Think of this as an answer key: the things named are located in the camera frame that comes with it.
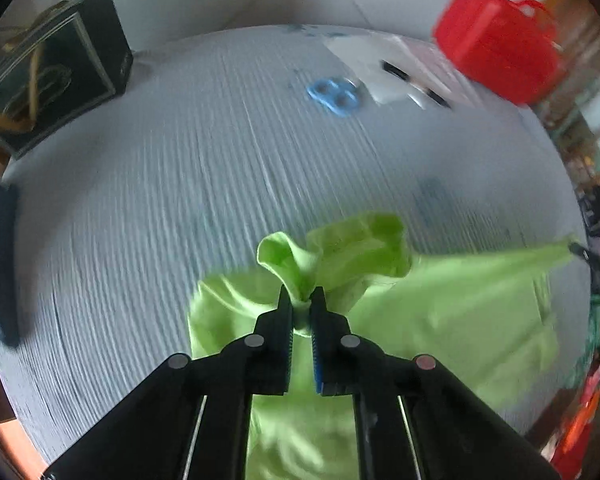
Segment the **black framed picture box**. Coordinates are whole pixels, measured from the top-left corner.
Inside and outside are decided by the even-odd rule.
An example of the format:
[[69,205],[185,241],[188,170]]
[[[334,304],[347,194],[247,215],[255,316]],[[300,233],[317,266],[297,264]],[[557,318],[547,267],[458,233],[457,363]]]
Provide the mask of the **black framed picture box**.
[[6,44],[0,147],[13,158],[116,96],[133,64],[114,0],[62,0]]

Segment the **black pen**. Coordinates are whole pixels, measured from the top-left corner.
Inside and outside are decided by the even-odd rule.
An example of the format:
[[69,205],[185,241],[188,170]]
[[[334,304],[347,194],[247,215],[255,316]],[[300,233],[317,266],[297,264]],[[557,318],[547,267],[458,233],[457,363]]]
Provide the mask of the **black pen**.
[[402,80],[404,84],[407,84],[407,95],[422,110],[426,108],[426,100],[432,101],[434,104],[437,104],[437,106],[447,108],[448,110],[451,109],[450,103],[443,96],[440,96],[440,94],[437,94],[437,92],[427,87],[426,84],[422,84],[414,79],[407,72],[401,70],[400,67],[385,60],[380,62],[380,66],[385,73],[390,74],[391,76]]

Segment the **white paper sheets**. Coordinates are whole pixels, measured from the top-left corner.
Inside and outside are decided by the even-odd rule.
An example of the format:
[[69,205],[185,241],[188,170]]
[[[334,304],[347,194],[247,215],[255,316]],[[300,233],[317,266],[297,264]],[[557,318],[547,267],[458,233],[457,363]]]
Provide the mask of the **white paper sheets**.
[[380,62],[385,60],[443,96],[451,107],[484,107],[479,90],[430,42],[366,32],[329,36],[325,46],[346,66],[352,81],[363,86],[379,105],[411,99],[407,84],[382,70]]

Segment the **red plastic basket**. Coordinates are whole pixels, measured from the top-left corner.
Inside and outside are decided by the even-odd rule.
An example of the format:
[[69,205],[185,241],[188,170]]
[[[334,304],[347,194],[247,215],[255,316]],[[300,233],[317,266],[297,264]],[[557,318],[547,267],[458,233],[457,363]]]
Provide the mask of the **red plastic basket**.
[[538,0],[451,0],[432,36],[463,75],[516,105],[539,99],[559,72],[556,21]]

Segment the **light blue bed sheet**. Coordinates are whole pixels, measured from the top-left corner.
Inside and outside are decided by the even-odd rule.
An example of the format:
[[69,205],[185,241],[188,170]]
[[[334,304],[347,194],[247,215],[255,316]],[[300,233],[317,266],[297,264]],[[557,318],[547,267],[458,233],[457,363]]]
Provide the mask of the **light blue bed sheet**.
[[0,346],[8,400],[56,460],[167,356],[188,348],[204,276],[253,263],[265,235],[397,214],[425,254],[584,237],[538,118],[481,88],[469,106],[313,101],[346,68],[336,26],[264,26],[134,56],[125,94],[6,168],[19,192],[21,342]]

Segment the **lime green shirt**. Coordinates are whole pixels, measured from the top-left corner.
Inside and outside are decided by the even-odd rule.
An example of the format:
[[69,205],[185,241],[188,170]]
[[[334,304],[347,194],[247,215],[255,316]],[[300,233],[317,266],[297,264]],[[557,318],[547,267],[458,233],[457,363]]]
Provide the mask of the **lime green shirt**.
[[[329,310],[392,356],[429,353],[491,408],[518,399],[558,352],[548,274],[570,260],[565,240],[506,252],[425,256],[408,247],[402,221],[362,214],[297,242],[266,236],[257,262],[198,283],[188,315],[196,358],[253,330],[288,292],[296,309],[324,289]],[[253,401],[250,479],[354,479],[352,403],[315,390],[309,332],[294,333],[286,396]]]

